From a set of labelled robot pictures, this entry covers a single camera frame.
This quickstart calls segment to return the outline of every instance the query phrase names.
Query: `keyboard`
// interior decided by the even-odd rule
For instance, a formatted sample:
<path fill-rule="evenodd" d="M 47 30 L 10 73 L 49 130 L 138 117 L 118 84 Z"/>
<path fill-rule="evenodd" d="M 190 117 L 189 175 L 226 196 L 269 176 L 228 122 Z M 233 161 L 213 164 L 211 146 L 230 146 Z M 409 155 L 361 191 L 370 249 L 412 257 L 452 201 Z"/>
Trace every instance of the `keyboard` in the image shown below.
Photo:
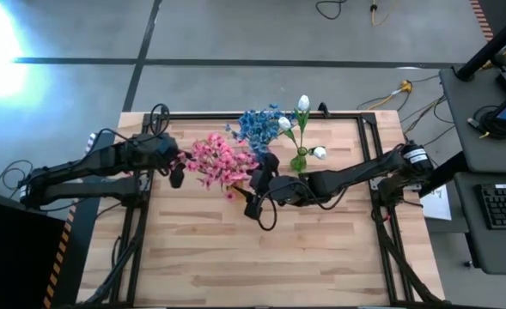
<path fill-rule="evenodd" d="M 506 229 L 506 185 L 476 185 L 485 223 L 489 229 Z"/>

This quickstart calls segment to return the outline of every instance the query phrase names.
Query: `white flower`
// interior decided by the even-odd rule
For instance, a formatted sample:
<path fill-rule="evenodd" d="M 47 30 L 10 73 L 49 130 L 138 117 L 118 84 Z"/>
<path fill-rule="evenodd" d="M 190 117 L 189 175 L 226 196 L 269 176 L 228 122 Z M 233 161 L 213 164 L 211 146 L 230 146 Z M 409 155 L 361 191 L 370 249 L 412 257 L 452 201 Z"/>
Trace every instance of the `white flower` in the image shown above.
<path fill-rule="evenodd" d="M 316 147 L 314 149 L 314 155 L 320 160 L 325 160 L 327 158 L 327 152 L 323 147 Z"/>
<path fill-rule="evenodd" d="M 290 129 L 290 121 L 286 117 L 281 117 L 277 122 L 279 123 L 279 128 L 281 128 L 281 130 Z"/>
<path fill-rule="evenodd" d="M 307 95 L 303 95 L 300 100 L 298 100 L 298 109 L 300 111 L 307 111 L 310 107 L 310 99 Z"/>

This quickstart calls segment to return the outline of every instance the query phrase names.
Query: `gray floor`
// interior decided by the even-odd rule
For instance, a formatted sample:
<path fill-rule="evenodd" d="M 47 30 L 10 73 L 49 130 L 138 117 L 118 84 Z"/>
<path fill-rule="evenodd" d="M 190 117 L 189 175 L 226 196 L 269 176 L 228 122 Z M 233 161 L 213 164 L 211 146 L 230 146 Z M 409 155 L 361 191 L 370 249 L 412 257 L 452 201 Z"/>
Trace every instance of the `gray floor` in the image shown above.
<path fill-rule="evenodd" d="M 0 1 L 19 48 L 12 56 L 136 58 L 153 0 Z M 380 1 L 381 13 L 391 1 Z M 310 0 L 164 0 L 148 58 L 298 59 L 453 63 L 484 44 L 467 0 L 399 0 L 381 27 L 371 27 L 370 0 L 350 0 L 336 21 Z M 336 7 L 327 7 L 327 14 Z M 35 166 L 82 156 L 88 135 L 117 125 L 133 65 L 18 64 L 0 74 L 0 172 L 11 161 Z M 333 110 L 353 110 L 385 96 L 404 79 L 437 70 L 375 68 L 253 68 L 146 66 L 132 111 L 164 102 L 174 111 L 234 111 L 277 102 L 291 107 L 301 94 Z M 19 76 L 24 82 L 15 85 Z M 437 79 L 415 84 L 403 118 L 442 95 Z M 387 104 L 396 108 L 401 94 Z M 450 119 L 444 103 L 438 113 Z M 409 135 L 426 143 L 450 124 L 428 115 Z M 427 147 L 444 162 L 460 150 L 454 130 Z M 14 184 L 17 173 L 7 179 Z M 10 191 L 1 189 L 8 196 Z M 52 215 L 64 217 L 65 213 Z M 464 236 L 433 234 L 449 300 L 506 307 L 506 276 L 465 270 Z"/>

